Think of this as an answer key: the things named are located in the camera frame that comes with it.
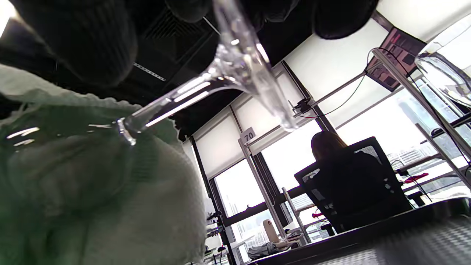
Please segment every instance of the ceiling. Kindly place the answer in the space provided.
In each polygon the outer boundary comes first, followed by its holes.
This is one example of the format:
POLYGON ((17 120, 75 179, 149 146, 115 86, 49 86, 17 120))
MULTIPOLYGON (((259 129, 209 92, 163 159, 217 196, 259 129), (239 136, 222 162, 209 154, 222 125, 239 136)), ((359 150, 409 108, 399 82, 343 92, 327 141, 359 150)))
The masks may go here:
MULTIPOLYGON (((0 63, 25 69, 78 93, 94 93, 142 106, 152 102, 202 72, 212 61, 219 36, 204 20, 189 24, 176 18, 163 1, 130 1, 130 13, 139 35, 136 62, 166 79, 165 82, 134 67, 117 87, 99 88, 82 82, 36 41, 25 28, 10 20, 0 38, 0 63)), ((275 65, 311 35, 311 1, 300 1, 282 23, 265 23, 260 42, 275 65)), ((206 16, 217 23, 212 14, 206 16)), ((217 92, 181 110, 171 118, 180 138, 189 136, 232 102, 239 91, 217 92)), ((1 118, 18 104, 0 99, 1 118)))

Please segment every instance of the black knit fabric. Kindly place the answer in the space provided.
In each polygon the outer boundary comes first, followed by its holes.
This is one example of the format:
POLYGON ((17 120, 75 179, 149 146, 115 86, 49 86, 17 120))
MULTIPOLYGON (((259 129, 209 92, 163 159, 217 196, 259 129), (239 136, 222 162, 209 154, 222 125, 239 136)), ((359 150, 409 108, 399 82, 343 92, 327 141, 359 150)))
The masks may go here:
POLYGON ((312 28, 323 39, 345 38, 368 22, 377 5, 378 0, 317 0, 312 28))
POLYGON ((115 86, 130 72, 137 38, 122 0, 11 0, 22 19, 83 81, 115 86))
MULTIPOLYGON (((257 31, 267 21, 283 22, 299 2, 240 1, 257 31)), ((102 87, 113 87, 131 71, 138 45, 125 0, 11 2, 50 51, 83 81, 102 87)), ((202 19, 212 3, 211 0, 165 2, 175 16, 187 22, 202 19)), ((313 0, 313 30, 325 39, 346 37, 365 25, 377 3, 378 0, 313 0)))
POLYGON ((211 8, 211 0, 165 0, 172 13, 183 21, 199 21, 211 8))

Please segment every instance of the glass stem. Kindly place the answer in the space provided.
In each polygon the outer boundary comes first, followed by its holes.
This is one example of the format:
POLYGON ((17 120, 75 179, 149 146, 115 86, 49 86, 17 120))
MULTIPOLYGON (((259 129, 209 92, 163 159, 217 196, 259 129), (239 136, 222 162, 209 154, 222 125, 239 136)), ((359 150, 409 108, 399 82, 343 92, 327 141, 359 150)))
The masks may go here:
POLYGON ((234 82, 231 79, 233 78, 219 76, 216 68, 209 67, 199 77, 191 79, 125 118, 124 127, 131 135, 141 133, 146 128, 191 106, 209 94, 233 86, 234 82))

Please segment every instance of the red handle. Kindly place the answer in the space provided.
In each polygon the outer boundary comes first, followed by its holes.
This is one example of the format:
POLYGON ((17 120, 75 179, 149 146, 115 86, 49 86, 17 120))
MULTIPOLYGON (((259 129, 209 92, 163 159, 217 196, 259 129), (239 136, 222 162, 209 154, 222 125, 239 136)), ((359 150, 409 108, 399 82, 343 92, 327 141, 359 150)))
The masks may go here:
POLYGON ((418 179, 423 178, 423 177, 428 176, 428 175, 429 175, 428 173, 423 173, 422 175, 413 176, 413 177, 410 177, 410 178, 406 179, 404 181, 404 183, 405 184, 412 183, 412 182, 414 182, 414 180, 418 180, 418 179))
POLYGON ((312 214, 312 218, 318 218, 319 216, 323 216, 324 214, 323 213, 320 213, 320 214, 312 214))

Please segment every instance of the black office chair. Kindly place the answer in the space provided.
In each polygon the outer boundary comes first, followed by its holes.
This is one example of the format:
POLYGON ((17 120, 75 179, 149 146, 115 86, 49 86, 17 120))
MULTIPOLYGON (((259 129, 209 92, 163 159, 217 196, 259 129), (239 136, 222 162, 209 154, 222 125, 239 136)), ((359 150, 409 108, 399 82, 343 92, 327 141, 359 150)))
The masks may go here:
POLYGON ((294 176, 337 232, 412 209, 374 137, 315 162, 294 176))

